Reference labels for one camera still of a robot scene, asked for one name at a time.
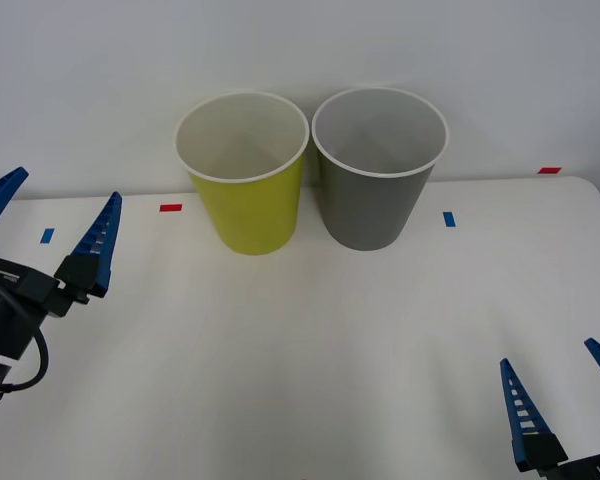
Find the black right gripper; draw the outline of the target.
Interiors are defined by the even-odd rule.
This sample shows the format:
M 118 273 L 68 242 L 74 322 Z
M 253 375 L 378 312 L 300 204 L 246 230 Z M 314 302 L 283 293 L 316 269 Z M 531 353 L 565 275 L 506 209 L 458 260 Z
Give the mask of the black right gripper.
M 584 344 L 600 367 L 600 343 L 589 338 Z M 557 436 L 535 406 L 509 360 L 503 358 L 499 365 L 514 462 L 518 470 L 539 471 L 539 476 L 547 480 L 600 480 L 600 454 L 560 464 L 568 456 Z

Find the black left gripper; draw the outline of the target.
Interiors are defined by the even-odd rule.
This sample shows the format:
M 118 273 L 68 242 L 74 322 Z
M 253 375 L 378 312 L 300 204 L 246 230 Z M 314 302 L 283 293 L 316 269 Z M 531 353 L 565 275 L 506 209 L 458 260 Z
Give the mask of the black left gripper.
M 18 167 L 0 178 L 0 215 L 28 176 Z M 87 304 L 90 296 L 106 295 L 121 212 L 122 196 L 114 192 L 56 270 L 57 280 L 0 258 L 0 287 L 9 294 L 8 298 L 0 294 L 0 356 L 20 359 L 33 339 L 33 329 L 46 317 L 61 318 L 72 301 Z

